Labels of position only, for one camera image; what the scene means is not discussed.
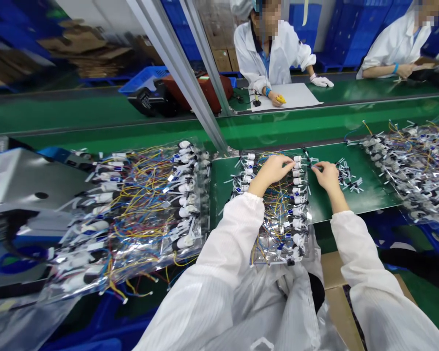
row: cardboard sheet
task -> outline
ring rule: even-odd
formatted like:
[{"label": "cardboard sheet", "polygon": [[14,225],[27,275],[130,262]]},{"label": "cardboard sheet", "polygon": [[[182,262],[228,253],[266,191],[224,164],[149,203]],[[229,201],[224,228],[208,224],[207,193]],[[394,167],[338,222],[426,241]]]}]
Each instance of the cardboard sheet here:
[{"label": "cardboard sheet", "polygon": [[[364,351],[361,336],[343,290],[343,286],[347,282],[341,274],[343,262],[340,254],[338,251],[323,254],[320,261],[323,269],[325,297],[330,305],[330,318],[350,351]],[[395,278],[397,278],[404,295],[416,303],[402,277],[395,274]]]},{"label": "cardboard sheet", "polygon": [[283,95],[284,99],[286,100],[286,104],[283,104],[281,107],[275,107],[269,98],[266,96],[261,96],[259,97],[259,100],[262,102],[261,106],[255,107],[252,103],[250,104],[252,112],[280,110],[283,108],[308,107],[323,104],[323,102],[319,102],[316,99],[314,94],[311,93],[309,88],[304,83],[274,85],[272,86],[272,90]]}]

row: hand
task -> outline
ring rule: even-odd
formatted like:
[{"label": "hand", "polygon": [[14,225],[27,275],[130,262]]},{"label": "hand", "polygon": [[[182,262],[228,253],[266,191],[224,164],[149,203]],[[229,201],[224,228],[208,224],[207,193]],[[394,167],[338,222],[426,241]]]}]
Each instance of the hand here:
[{"label": "hand", "polygon": [[397,70],[397,75],[399,75],[402,79],[407,79],[415,68],[415,64],[400,65],[399,69]]},{"label": "hand", "polygon": [[283,105],[281,102],[277,100],[277,97],[279,96],[278,93],[275,93],[274,91],[271,91],[268,93],[268,98],[272,101],[273,106],[275,107],[281,107]]},{"label": "hand", "polygon": [[339,170],[335,164],[323,161],[316,163],[311,168],[316,174],[320,186],[323,187],[328,193],[341,191],[338,181]]},{"label": "hand", "polygon": [[290,170],[295,162],[288,156],[272,155],[260,169],[257,176],[250,183],[248,192],[258,197],[263,197],[270,184],[280,181]]},{"label": "hand", "polygon": [[317,77],[316,75],[312,75],[311,83],[322,88],[325,87],[333,88],[335,86],[335,84],[332,83],[329,79],[325,77]]}]

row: metal frame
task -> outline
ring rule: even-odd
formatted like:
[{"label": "metal frame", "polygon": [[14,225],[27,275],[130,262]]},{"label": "metal frame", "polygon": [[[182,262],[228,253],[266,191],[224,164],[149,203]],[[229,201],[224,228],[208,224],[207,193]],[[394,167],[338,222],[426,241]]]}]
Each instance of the metal frame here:
[{"label": "metal frame", "polygon": [[228,145],[159,0],[126,0],[220,155]]},{"label": "metal frame", "polygon": [[220,74],[216,67],[216,62],[213,57],[213,53],[211,52],[210,43],[208,42],[205,29],[203,28],[199,11],[195,6],[195,1],[180,0],[180,4],[184,10],[185,17],[187,18],[187,22],[194,36],[195,43],[200,51],[206,72],[208,73],[208,76],[213,84],[213,89],[215,89],[215,93],[218,96],[219,104],[221,105],[220,116],[233,116],[234,113],[229,107],[229,102],[226,97],[226,93],[224,92],[223,84],[221,83]]}]

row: yellow tool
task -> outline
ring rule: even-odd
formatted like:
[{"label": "yellow tool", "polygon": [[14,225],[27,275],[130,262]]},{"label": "yellow tool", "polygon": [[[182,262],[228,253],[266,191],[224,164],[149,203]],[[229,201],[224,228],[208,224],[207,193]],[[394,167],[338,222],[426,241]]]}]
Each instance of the yellow tool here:
[{"label": "yellow tool", "polygon": [[277,96],[277,101],[279,103],[286,103],[286,100],[284,99],[283,95],[278,95]]}]

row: white paper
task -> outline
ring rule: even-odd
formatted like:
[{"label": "white paper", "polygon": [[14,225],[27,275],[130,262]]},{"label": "white paper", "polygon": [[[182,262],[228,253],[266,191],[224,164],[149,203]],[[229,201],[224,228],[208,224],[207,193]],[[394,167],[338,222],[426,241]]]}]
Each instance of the white paper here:
[{"label": "white paper", "polygon": [[[299,107],[308,107],[308,106],[316,106],[323,104],[323,102],[319,102],[314,94],[311,93],[309,88],[304,83],[294,83],[294,84],[283,84],[283,85],[274,85],[272,86],[272,90],[275,93],[283,95],[283,98],[286,100],[286,104],[281,105],[281,107],[275,107],[272,104],[272,101],[266,96],[260,96],[259,100],[262,104],[259,107],[255,107],[253,103],[250,104],[250,108],[252,112],[255,111],[263,111],[263,110],[280,110],[286,108],[299,108]],[[254,99],[254,91],[249,90],[250,100]]]}]

